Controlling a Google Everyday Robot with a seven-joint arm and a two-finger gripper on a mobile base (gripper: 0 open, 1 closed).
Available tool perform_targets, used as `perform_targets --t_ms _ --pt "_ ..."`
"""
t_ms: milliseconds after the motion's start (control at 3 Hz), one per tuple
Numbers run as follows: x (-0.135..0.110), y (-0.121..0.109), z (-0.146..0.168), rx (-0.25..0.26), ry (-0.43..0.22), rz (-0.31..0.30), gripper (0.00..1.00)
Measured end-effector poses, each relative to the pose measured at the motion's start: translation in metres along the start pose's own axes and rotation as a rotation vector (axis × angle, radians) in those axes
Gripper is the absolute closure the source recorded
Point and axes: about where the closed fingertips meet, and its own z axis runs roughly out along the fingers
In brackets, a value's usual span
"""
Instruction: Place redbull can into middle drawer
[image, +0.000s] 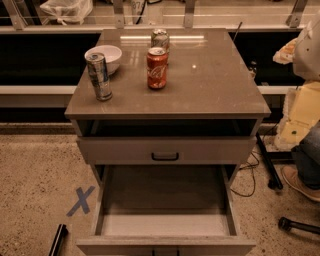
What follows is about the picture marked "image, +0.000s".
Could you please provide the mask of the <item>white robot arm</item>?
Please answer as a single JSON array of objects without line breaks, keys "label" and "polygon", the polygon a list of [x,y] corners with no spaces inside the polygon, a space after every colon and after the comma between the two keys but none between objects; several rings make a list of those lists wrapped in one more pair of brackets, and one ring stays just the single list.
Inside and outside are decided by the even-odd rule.
[{"label": "white robot arm", "polygon": [[320,80],[320,11],[297,37],[293,71],[305,80]]}]

